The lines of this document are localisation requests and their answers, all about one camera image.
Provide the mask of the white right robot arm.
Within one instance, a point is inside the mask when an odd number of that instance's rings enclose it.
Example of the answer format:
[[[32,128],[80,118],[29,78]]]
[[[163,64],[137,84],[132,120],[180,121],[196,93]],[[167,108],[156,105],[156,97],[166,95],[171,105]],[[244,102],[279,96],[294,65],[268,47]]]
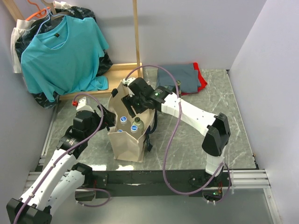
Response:
[[[124,78],[121,83],[128,90],[122,102],[131,117],[147,109],[153,109],[179,118],[204,136],[202,149],[207,154],[205,181],[210,186],[219,183],[224,151],[230,137],[227,116],[223,113],[216,115],[199,109],[163,86],[153,89],[141,77]]]

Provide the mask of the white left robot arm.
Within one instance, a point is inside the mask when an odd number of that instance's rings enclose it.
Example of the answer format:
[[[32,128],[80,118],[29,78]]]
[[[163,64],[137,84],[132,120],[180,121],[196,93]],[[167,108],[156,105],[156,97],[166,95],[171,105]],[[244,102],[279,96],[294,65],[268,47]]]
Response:
[[[77,161],[89,139],[115,125],[116,115],[104,107],[80,110],[59,140],[47,166],[19,199],[10,199],[6,209],[12,224],[49,224],[57,208],[78,188],[96,193],[93,169]]]

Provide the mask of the green glass bottle yellow label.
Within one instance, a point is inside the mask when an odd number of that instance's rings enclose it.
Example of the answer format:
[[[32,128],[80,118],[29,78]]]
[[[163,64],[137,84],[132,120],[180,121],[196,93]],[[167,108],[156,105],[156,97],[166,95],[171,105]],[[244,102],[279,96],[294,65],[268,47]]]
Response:
[[[176,81],[177,87],[178,87],[178,92],[181,94],[181,82],[179,80]]]

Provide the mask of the beige canvas tote bag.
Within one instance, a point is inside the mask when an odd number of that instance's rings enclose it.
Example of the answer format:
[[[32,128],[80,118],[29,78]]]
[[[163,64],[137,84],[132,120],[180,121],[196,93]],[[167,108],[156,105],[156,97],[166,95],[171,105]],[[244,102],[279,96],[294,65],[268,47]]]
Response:
[[[122,83],[120,83],[116,89],[117,93],[112,95],[108,101],[108,110],[116,115],[115,126],[111,127],[108,132],[114,158],[123,161],[142,162],[146,148],[145,131],[143,131],[137,140],[131,136],[130,129],[127,132],[117,132],[117,130],[120,129],[120,117],[126,116],[130,124],[134,121],[134,118],[131,118],[125,105],[121,101],[121,99],[128,94],[128,89],[124,87]]]

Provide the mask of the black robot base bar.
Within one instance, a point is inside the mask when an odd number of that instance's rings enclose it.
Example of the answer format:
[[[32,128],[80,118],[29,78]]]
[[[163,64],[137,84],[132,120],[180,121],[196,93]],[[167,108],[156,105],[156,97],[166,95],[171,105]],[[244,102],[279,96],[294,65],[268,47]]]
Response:
[[[167,170],[169,184],[177,191],[194,191],[204,185],[211,175],[203,169]],[[107,198],[105,192],[96,192],[88,188],[107,190],[112,197],[121,196],[171,196],[171,191],[164,182],[161,170],[131,171],[94,171],[88,185],[75,191],[78,201],[91,201],[94,198]]]

